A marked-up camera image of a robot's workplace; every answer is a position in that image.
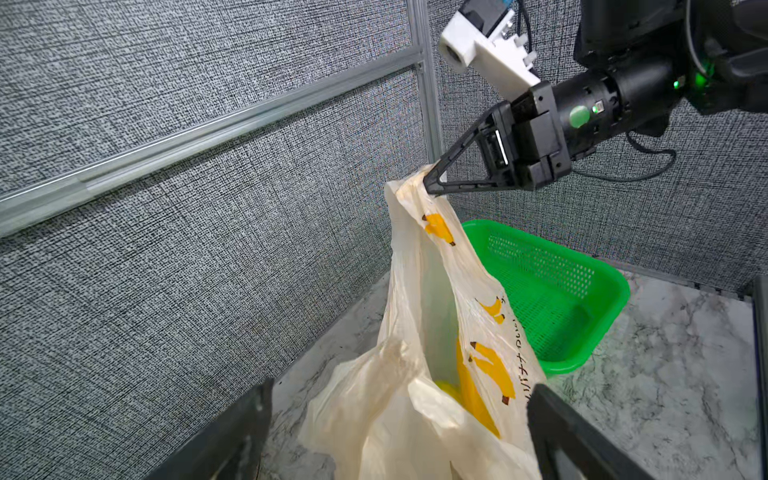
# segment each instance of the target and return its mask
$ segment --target white plastic bag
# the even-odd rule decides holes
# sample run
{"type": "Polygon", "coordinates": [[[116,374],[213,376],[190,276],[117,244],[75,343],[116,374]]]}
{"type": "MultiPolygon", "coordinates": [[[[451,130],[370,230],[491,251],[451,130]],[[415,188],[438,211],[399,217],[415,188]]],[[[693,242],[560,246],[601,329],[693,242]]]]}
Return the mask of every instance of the white plastic bag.
{"type": "Polygon", "coordinates": [[[449,202],[426,193],[429,168],[386,185],[392,266],[378,344],[336,367],[299,439],[333,457],[336,480],[540,478],[526,404],[544,373],[449,202]],[[458,385],[460,369],[498,438],[435,384],[458,385]]]}

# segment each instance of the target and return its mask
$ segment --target banana print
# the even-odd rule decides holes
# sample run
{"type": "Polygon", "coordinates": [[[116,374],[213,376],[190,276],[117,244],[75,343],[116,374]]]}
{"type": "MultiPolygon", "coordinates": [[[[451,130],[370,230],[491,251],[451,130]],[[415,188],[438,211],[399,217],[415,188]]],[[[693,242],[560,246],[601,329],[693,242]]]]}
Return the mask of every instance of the banana print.
{"type": "Polygon", "coordinates": [[[499,299],[496,297],[496,303],[494,303],[491,306],[485,306],[482,303],[480,303],[480,306],[485,309],[486,312],[488,312],[488,315],[492,316],[494,320],[496,320],[496,323],[501,325],[504,322],[504,313],[499,315],[499,313],[502,311],[502,303],[504,303],[504,299],[499,299]]]}
{"type": "Polygon", "coordinates": [[[470,362],[474,361],[478,368],[480,368],[480,370],[483,371],[483,373],[485,373],[487,376],[491,377],[491,380],[493,380],[496,385],[498,385],[498,387],[502,390],[502,403],[509,405],[509,399],[513,399],[515,397],[515,386],[512,385],[512,379],[509,377],[507,369],[504,368],[502,359],[498,358],[498,354],[495,351],[489,349],[487,346],[484,346],[481,343],[470,342],[469,345],[471,345],[473,349],[477,350],[478,353],[483,355],[486,359],[490,360],[490,362],[486,362],[482,359],[472,358],[471,356],[469,357],[470,362]]]}
{"type": "Polygon", "coordinates": [[[483,424],[483,426],[490,430],[492,434],[496,435],[497,439],[500,439],[501,436],[498,434],[496,424],[493,422],[493,418],[491,418],[491,414],[488,413],[488,408],[485,406],[485,402],[483,402],[475,383],[472,381],[472,374],[469,373],[469,369],[464,364],[464,360],[462,359],[463,356],[464,354],[462,353],[462,348],[459,345],[457,338],[456,369],[458,370],[458,384],[461,389],[462,397],[462,401],[459,403],[461,403],[464,408],[478,420],[478,422],[483,424]]]}
{"type": "Polygon", "coordinates": [[[422,220],[427,222],[427,225],[424,227],[427,233],[442,238],[447,243],[450,243],[451,247],[456,246],[456,242],[453,241],[453,235],[451,235],[451,231],[448,229],[448,225],[445,224],[441,214],[423,215],[422,220]]]}

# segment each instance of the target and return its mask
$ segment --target black cable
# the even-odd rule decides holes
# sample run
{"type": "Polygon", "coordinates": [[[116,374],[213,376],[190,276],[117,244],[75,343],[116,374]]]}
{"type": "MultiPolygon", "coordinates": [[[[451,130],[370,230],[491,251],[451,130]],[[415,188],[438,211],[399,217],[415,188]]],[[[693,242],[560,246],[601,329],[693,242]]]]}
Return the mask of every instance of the black cable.
{"type": "Polygon", "coordinates": [[[685,44],[688,47],[688,57],[690,57],[690,60],[696,65],[696,69],[705,77],[709,78],[709,75],[707,73],[706,68],[701,64],[701,60],[699,60],[699,55],[696,53],[696,48],[694,47],[694,36],[690,31],[690,4],[692,0],[685,0],[685,44]]]}
{"type": "Polygon", "coordinates": [[[571,169],[571,172],[581,175],[583,177],[597,178],[598,180],[605,180],[609,182],[622,182],[622,183],[639,182],[643,180],[650,180],[651,178],[654,178],[654,177],[658,177],[665,171],[669,170],[674,164],[675,160],[677,160],[677,152],[672,150],[671,148],[665,148],[664,150],[652,150],[648,147],[644,147],[643,145],[640,145],[635,139],[630,137],[629,132],[627,132],[627,141],[629,142],[629,145],[632,145],[632,147],[634,147],[635,150],[641,152],[642,154],[650,154],[650,155],[666,154],[670,156],[670,161],[669,163],[664,165],[662,168],[654,172],[651,172],[646,175],[642,175],[640,177],[632,177],[632,178],[619,178],[619,177],[609,177],[607,175],[588,174],[587,172],[582,172],[582,171],[573,170],[573,169],[571,169]]]}
{"type": "Polygon", "coordinates": [[[533,32],[531,31],[531,18],[528,17],[528,10],[525,8],[525,0],[518,0],[518,35],[520,32],[520,19],[525,20],[525,31],[528,33],[528,51],[533,51],[533,32]]]}

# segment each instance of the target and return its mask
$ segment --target white marble surface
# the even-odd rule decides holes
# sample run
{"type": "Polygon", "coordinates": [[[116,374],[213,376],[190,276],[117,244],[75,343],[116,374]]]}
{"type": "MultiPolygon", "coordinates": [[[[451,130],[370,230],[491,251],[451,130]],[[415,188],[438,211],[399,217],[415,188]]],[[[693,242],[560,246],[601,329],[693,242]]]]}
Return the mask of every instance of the white marble surface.
{"type": "MultiPolygon", "coordinates": [[[[659,480],[760,478],[751,305],[626,277],[623,313],[587,363],[550,387],[659,480]]],[[[260,479],[333,477],[333,460],[296,436],[333,367],[375,345],[388,280],[278,380],[260,479]]]]}

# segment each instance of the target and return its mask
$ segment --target green basket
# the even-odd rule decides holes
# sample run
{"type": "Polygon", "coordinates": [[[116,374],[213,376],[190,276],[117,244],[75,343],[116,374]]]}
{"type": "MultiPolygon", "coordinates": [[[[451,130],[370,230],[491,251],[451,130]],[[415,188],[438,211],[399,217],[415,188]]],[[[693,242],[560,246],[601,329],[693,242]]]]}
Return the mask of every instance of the green basket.
{"type": "Polygon", "coordinates": [[[502,283],[547,376],[584,365],[629,300],[629,284],[607,263],[490,220],[464,231],[502,283]]]}

